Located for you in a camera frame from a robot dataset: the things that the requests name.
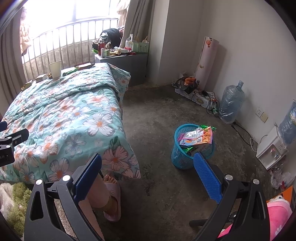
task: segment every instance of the metal railing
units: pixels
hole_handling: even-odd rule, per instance
[[[49,73],[49,64],[62,61],[62,69],[93,62],[92,41],[101,32],[117,28],[117,18],[90,18],[66,23],[33,39],[27,53],[22,56],[27,81]]]

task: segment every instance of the gray nightstand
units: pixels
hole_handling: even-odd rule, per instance
[[[107,58],[101,58],[100,55],[94,56],[96,63],[110,63],[131,74],[129,86],[140,85],[146,79],[146,66],[148,54],[121,55]]]

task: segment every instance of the orange box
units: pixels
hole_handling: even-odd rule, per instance
[[[292,209],[292,211],[294,211],[296,205],[296,193],[293,186],[290,186],[285,191],[281,192],[280,195],[282,195],[283,198],[290,203],[290,208]]]

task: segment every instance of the wall outlet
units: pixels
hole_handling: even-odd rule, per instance
[[[265,112],[263,112],[260,119],[265,123],[267,118],[268,118],[268,115]]]
[[[262,109],[260,107],[258,107],[255,114],[260,118],[262,116],[262,114],[263,114]]]

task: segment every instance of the floral comforter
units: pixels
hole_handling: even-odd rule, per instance
[[[15,162],[0,168],[0,179],[57,181],[94,153],[101,155],[102,169],[140,178],[121,121],[129,80],[128,72],[100,63],[21,92],[3,117],[8,128],[0,138],[23,128],[29,138],[15,147]]]

